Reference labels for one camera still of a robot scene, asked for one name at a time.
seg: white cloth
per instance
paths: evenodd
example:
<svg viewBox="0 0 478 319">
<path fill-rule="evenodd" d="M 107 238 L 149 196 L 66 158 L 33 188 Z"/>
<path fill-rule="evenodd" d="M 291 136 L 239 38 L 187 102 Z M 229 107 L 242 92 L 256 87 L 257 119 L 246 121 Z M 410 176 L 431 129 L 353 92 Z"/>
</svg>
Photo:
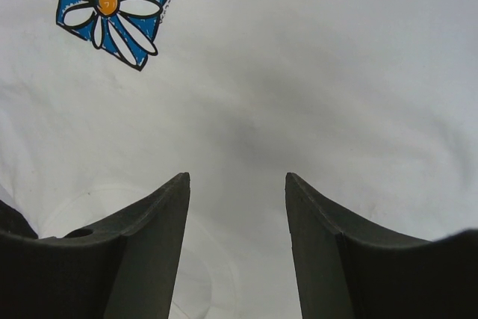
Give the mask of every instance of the white cloth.
<svg viewBox="0 0 478 319">
<path fill-rule="evenodd" d="M 289 171 L 409 235 L 478 224 L 478 0 L 170 0 L 141 72 L 57 5 L 0 0 L 0 184 L 61 236 L 190 172 L 180 274 L 211 275 L 177 318 L 300 318 Z"/>
</svg>

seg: daisy print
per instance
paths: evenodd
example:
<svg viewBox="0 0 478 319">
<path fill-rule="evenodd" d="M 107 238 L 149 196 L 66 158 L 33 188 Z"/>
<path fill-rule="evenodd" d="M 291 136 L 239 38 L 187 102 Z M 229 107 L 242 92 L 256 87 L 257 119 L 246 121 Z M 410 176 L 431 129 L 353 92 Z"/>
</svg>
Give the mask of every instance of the daisy print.
<svg viewBox="0 0 478 319">
<path fill-rule="evenodd" d="M 167 1 L 59 0 L 57 24 L 141 71 L 158 54 L 154 40 Z"/>
</svg>

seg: dark gray plastic part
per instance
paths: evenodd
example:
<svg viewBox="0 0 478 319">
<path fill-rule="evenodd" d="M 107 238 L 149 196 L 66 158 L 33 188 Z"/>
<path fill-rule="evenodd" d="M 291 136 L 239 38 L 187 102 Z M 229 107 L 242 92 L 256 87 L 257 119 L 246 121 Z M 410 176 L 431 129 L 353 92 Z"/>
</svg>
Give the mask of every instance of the dark gray plastic part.
<svg viewBox="0 0 478 319">
<path fill-rule="evenodd" d="M 189 198 L 182 173 L 104 220 L 42 240 L 1 207 L 0 318 L 167 319 Z"/>
<path fill-rule="evenodd" d="M 293 173 L 285 196 L 304 319 L 478 318 L 478 231 L 401 235 Z"/>
</svg>

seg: white petal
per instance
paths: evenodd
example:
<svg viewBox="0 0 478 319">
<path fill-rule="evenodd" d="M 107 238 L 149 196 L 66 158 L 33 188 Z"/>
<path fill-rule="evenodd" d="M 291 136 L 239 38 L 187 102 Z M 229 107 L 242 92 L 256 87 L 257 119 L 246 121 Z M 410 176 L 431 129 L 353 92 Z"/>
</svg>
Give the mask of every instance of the white petal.
<svg viewBox="0 0 478 319">
<path fill-rule="evenodd" d="M 63 22 L 66 26 L 81 25 L 87 22 L 92 14 L 92 7 L 76 7 L 66 11 Z"/>
<path fill-rule="evenodd" d="M 125 30 L 128 34 L 133 38 L 133 40 L 144 49 L 145 52 L 149 54 L 156 55 L 158 50 L 156 49 L 155 45 L 151 42 L 148 37 L 146 37 L 140 29 L 138 29 L 134 24 L 132 24 L 129 20 L 127 20 L 121 14 L 118 14 L 119 22 L 121 25 L 125 27 Z"/>
<path fill-rule="evenodd" d="M 116 28 L 108 22 L 108 29 L 110 30 L 111 39 L 113 40 L 114 45 L 118 49 L 118 52 L 128 61 L 131 65 L 137 65 L 136 58 L 131 52 L 128 44 L 122 38 L 121 34 L 116 30 Z"/>
<path fill-rule="evenodd" d="M 93 30 L 93 43 L 97 48 L 101 48 L 103 45 L 103 19 L 100 16 L 96 17 L 95 29 Z"/>
<path fill-rule="evenodd" d="M 138 16 L 154 15 L 161 9 L 157 3 L 149 0 L 121 0 L 119 5 L 123 13 Z"/>
</svg>

